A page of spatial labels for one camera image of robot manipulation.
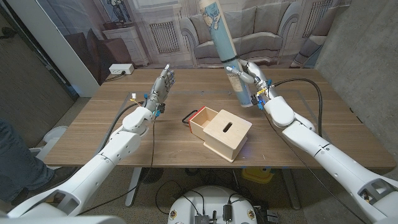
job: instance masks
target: electrical outlet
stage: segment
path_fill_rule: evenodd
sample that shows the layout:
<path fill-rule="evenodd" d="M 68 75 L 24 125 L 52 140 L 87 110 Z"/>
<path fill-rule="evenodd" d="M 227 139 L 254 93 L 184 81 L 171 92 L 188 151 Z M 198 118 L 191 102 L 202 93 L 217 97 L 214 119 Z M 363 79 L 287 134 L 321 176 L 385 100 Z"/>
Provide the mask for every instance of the electrical outlet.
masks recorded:
<path fill-rule="evenodd" d="M 132 64 L 112 64 L 109 71 L 112 75 L 120 75 L 124 71 L 126 74 L 131 74 L 134 71 Z"/>

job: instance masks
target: person's leg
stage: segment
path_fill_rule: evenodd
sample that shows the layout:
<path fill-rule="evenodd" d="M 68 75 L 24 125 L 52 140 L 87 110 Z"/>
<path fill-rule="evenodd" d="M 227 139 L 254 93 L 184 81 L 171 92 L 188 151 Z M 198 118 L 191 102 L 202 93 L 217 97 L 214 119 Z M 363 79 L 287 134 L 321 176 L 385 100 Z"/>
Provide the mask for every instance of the person's leg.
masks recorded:
<path fill-rule="evenodd" d="M 0 118 L 0 199 L 10 202 L 24 189 L 37 189 L 54 175 L 30 154 L 16 130 Z"/>

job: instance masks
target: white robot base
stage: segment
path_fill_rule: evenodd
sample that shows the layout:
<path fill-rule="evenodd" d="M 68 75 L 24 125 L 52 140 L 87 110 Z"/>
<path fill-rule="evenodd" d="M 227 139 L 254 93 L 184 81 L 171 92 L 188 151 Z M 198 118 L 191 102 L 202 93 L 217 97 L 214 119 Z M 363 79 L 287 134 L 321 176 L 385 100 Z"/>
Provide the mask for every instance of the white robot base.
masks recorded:
<path fill-rule="evenodd" d="M 188 198 L 192 203 L 189 202 L 184 196 L 181 196 L 179 199 L 177 199 L 170 209 L 167 222 L 168 224 L 209 223 L 207 220 L 211 220 L 213 218 L 214 211 L 216 211 L 217 221 L 210 221 L 210 223 L 257 223 L 257 217 L 252 205 L 235 191 L 215 185 L 202 186 L 193 190 L 202 194 L 203 196 L 205 201 L 205 216 L 202 214 L 203 200 L 201 196 L 194 191 L 188 191 L 184 194 L 184 196 L 186 196 L 186 198 Z M 224 205 L 228 204 L 229 197 L 231 197 L 230 201 L 233 202 L 231 205 L 232 219 L 224 221 L 223 207 Z"/>

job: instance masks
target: white robotic arm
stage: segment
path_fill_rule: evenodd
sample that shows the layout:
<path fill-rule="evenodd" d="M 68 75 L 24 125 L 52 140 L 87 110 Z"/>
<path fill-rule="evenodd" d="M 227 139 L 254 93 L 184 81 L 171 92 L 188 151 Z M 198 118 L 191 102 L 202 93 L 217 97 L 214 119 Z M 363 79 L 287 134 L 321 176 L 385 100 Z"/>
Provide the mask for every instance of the white robotic arm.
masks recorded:
<path fill-rule="evenodd" d="M 156 79 L 143 106 L 123 119 L 123 125 L 110 137 L 109 143 L 62 185 L 36 195 L 11 210 L 8 218 L 72 217 L 78 215 L 113 168 L 130 156 L 148 130 L 147 124 L 164 109 L 164 101 L 174 84 L 174 72 L 165 67 Z M 46 201 L 55 195 L 63 197 L 56 206 Z"/>
<path fill-rule="evenodd" d="M 295 113 L 283 97 L 276 94 L 256 64 L 244 60 L 241 64 L 248 73 L 227 69 L 245 82 L 256 85 L 258 106 L 270 114 L 277 127 L 285 128 L 282 134 L 286 139 L 314 157 L 347 190 L 373 223 L 395 223 L 398 216 L 398 182 L 367 170 L 317 135 L 314 125 Z"/>

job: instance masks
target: wooden table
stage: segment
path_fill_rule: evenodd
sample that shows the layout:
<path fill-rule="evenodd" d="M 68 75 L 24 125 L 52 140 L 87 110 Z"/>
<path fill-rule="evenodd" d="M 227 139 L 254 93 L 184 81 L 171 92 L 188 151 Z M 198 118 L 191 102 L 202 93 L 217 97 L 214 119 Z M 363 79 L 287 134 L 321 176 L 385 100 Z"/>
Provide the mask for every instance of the wooden table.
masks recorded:
<path fill-rule="evenodd" d="M 160 71 L 135 70 L 132 75 L 104 83 L 47 155 L 45 163 L 50 166 L 86 164 L 94 156 L 129 92 L 140 92 L 138 100 L 143 100 L 142 93 L 150 90 Z M 268 69 L 264 73 L 273 82 L 294 77 L 315 81 L 323 95 L 324 137 L 367 168 L 395 167 L 392 156 L 316 70 Z M 155 124 L 154 167 L 305 168 L 272 130 L 257 106 L 243 108 L 239 105 L 223 69 L 178 69 L 175 70 L 175 78 L 176 83 L 165 102 L 165 113 L 157 118 Z M 318 96 L 311 84 L 290 82 L 278 86 L 277 92 L 295 112 L 317 123 Z M 216 111 L 224 109 L 253 124 L 248 132 L 248 141 L 233 163 L 207 149 L 203 141 L 182 123 L 183 117 L 202 106 Z M 308 154 L 296 147 L 294 149 L 310 167 L 321 168 Z M 152 131 L 142 139 L 140 148 L 120 165 L 149 167 L 151 154 Z"/>

